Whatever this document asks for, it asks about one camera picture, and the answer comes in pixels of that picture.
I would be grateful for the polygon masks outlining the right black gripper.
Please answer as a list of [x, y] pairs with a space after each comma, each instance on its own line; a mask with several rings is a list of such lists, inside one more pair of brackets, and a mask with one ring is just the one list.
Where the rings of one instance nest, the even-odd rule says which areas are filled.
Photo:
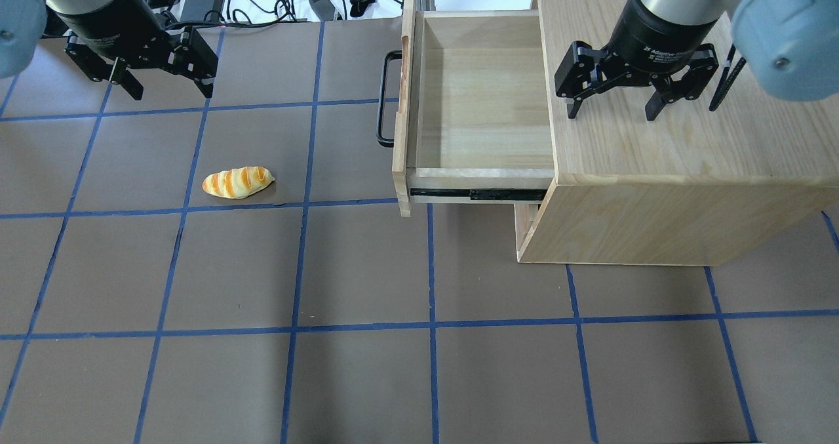
[[647, 121], [667, 104], [699, 98], [719, 68], [715, 47], [704, 42], [713, 26], [715, 20], [679, 24], [642, 0], [627, 0], [603, 49], [573, 41], [558, 65], [555, 94], [568, 100], [567, 117], [576, 118], [584, 100], [614, 87], [653, 86]]

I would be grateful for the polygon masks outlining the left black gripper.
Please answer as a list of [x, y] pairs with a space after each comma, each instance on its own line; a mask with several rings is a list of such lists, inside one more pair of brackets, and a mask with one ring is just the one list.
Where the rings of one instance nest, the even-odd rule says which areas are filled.
[[129, 71], [164, 70], [188, 77], [212, 98], [218, 55], [196, 26], [167, 29], [147, 11], [66, 14], [65, 23], [71, 31], [65, 54], [90, 81], [108, 81], [139, 101], [144, 86]]

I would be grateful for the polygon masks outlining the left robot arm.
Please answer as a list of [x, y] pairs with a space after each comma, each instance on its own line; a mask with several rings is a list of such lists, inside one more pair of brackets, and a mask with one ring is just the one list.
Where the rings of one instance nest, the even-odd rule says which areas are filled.
[[141, 100], [144, 86], [132, 70], [163, 70], [212, 97], [218, 55], [200, 34], [208, 22], [164, 26], [146, 0], [2, 0], [4, 79], [29, 67], [51, 14], [69, 30], [66, 55], [90, 81], [107, 81]]

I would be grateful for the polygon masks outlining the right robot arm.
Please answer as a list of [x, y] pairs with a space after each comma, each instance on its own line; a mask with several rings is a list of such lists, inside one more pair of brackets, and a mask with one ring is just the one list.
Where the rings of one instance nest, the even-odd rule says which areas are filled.
[[574, 41], [555, 71], [567, 115], [615, 87], [653, 87], [653, 121], [668, 104], [695, 100], [721, 71], [717, 110], [749, 66], [770, 96], [815, 102], [837, 94], [837, 0], [627, 0], [601, 49]]

